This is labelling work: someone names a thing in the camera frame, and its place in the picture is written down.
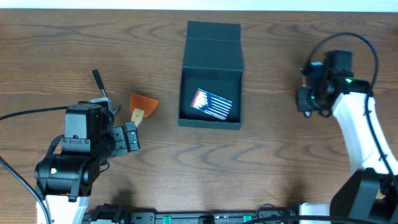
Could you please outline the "orange scraper wooden handle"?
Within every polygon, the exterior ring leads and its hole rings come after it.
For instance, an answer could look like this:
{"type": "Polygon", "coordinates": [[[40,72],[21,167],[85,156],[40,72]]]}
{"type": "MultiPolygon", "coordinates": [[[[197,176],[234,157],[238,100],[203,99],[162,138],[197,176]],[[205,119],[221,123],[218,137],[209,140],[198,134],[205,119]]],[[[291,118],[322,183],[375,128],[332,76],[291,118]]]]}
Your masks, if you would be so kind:
{"type": "Polygon", "coordinates": [[[142,120],[150,116],[158,107],[159,100],[148,96],[132,93],[130,96],[131,121],[139,126],[142,120]]]}

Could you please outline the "hammer with black grip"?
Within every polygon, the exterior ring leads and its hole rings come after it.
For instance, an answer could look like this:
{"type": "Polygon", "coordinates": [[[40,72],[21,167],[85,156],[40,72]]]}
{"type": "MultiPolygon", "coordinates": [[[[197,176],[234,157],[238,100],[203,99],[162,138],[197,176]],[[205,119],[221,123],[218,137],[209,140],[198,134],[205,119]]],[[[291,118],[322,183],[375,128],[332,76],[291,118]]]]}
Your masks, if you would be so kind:
{"type": "Polygon", "coordinates": [[[108,95],[106,93],[106,90],[104,88],[103,81],[100,77],[99,71],[97,69],[95,69],[92,71],[92,74],[93,74],[96,84],[97,84],[99,90],[102,92],[103,96],[101,98],[93,99],[90,102],[97,103],[97,104],[100,104],[100,103],[105,104],[108,107],[108,109],[110,110],[110,112],[112,112],[113,115],[116,115],[120,111],[121,105],[119,105],[117,109],[113,108],[113,102],[111,101],[111,99],[108,97],[108,95]]]}

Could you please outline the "blue precision screwdriver set case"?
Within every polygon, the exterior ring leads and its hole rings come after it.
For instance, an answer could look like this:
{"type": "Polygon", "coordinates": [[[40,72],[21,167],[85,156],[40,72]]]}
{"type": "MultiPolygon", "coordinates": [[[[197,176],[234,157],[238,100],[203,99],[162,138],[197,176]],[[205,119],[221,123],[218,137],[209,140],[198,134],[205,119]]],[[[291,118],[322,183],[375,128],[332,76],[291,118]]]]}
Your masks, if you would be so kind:
{"type": "Polygon", "coordinates": [[[232,109],[233,102],[214,93],[198,88],[190,106],[207,115],[225,121],[232,109]]]}

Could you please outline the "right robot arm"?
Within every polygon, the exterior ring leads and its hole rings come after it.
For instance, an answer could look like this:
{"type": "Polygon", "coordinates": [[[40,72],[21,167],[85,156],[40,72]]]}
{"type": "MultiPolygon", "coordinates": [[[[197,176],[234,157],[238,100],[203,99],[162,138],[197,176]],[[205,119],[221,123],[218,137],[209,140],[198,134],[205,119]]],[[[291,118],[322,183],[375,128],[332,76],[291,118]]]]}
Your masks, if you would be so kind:
{"type": "Polygon", "coordinates": [[[397,159],[379,124],[371,84],[355,78],[348,62],[309,62],[302,73],[298,111],[337,120],[351,177],[330,202],[301,204],[301,223],[397,223],[397,159]]]}

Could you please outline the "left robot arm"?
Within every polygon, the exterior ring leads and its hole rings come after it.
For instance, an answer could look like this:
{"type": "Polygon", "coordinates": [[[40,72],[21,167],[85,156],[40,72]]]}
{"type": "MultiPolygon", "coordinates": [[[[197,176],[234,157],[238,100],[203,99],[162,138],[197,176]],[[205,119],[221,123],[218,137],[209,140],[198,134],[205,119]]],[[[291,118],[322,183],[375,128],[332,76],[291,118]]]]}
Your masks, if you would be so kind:
{"type": "Polygon", "coordinates": [[[82,130],[67,127],[35,168],[36,191],[46,209],[37,214],[37,221],[42,222],[46,213],[51,223],[81,223],[100,167],[139,148],[133,121],[117,127],[110,122],[82,130]]]}

